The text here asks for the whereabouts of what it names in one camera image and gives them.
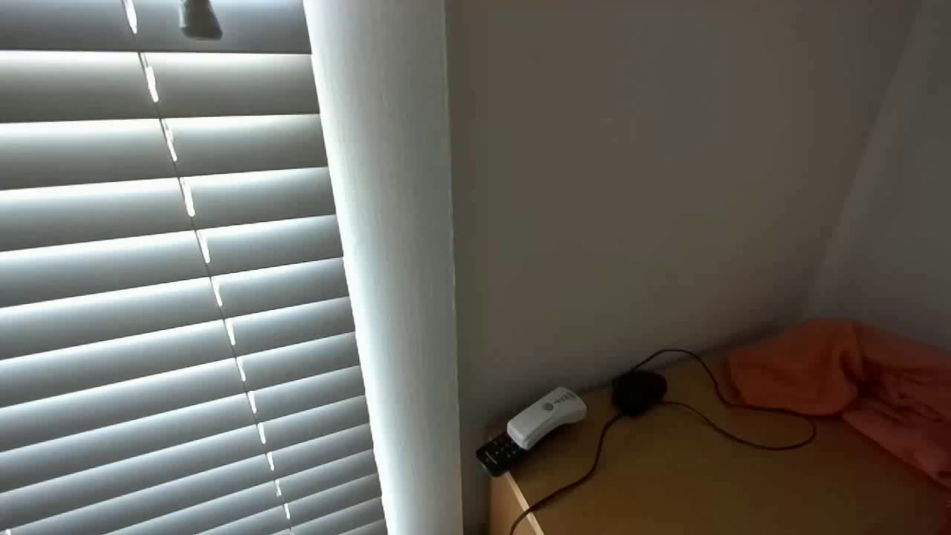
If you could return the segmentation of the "black remote control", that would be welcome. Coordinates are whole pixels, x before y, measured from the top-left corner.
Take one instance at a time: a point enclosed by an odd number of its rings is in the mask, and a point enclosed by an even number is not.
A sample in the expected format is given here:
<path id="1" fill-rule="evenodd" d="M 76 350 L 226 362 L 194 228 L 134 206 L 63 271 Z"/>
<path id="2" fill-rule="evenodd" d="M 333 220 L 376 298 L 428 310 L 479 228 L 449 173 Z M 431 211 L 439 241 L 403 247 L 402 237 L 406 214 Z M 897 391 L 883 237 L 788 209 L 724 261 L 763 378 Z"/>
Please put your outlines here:
<path id="1" fill-rule="evenodd" d="M 501 476 L 522 458 L 522 448 L 507 433 L 500 433 L 488 439 L 476 458 L 489 476 Z"/>

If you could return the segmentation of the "orange cloth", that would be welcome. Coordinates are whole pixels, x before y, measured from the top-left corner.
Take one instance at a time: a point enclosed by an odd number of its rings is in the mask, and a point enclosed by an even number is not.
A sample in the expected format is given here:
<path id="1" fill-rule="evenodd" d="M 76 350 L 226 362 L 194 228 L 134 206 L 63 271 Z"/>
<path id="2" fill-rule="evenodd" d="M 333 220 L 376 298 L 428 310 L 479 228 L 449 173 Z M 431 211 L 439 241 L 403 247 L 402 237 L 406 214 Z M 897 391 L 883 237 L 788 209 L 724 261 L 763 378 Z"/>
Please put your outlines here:
<path id="1" fill-rule="evenodd" d="M 742 405 L 842 415 L 907 466 L 951 486 L 951 354 L 858 323 L 806 321 L 732 348 Z"/>

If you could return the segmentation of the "white window blinds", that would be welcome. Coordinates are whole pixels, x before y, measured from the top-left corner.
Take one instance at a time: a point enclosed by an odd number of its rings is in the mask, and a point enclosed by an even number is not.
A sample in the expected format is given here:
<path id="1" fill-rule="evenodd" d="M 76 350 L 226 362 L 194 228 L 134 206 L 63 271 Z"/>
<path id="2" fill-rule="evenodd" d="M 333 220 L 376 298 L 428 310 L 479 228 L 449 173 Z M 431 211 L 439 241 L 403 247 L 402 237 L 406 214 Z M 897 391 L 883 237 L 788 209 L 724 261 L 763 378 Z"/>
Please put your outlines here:
<path id="1" fill-rule="evenodd" d="M 385 535 L 304 0 L 0 0 L 0 535 Z"/>

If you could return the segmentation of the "black round puck device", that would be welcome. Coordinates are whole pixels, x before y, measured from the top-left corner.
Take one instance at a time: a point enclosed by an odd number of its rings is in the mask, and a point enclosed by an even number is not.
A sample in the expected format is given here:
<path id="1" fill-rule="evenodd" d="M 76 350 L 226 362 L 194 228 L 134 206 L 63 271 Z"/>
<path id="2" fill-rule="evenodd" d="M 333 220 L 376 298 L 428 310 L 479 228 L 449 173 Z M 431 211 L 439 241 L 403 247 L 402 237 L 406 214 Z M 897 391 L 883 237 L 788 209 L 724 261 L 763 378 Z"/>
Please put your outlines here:
<path id="1" fill-rule="evenodd" d="M 613 379 L 613 405 L 625 415 L 641 415 L 663 402 L 669 382 L 656 370 L 625 370 Z"/>

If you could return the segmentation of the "white handheld device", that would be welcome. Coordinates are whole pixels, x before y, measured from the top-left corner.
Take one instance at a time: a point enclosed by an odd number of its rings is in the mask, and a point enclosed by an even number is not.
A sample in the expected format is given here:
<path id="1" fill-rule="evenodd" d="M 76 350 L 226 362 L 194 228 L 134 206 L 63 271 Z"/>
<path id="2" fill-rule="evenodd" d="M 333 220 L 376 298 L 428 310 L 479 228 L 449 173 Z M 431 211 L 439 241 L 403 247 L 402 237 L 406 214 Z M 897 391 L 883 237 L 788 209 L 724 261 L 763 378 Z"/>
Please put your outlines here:
<path id="1" fill-rule="evenodd" d="M 556 385 L 528 408 L 522 408 L 516 415 L 506 421 L 506 433 L 522 448 L 535 448 L 547 433 L 552 433 L 562 424 L 574 424 L 586 418 L 586 402 L 567 390 Z"/>

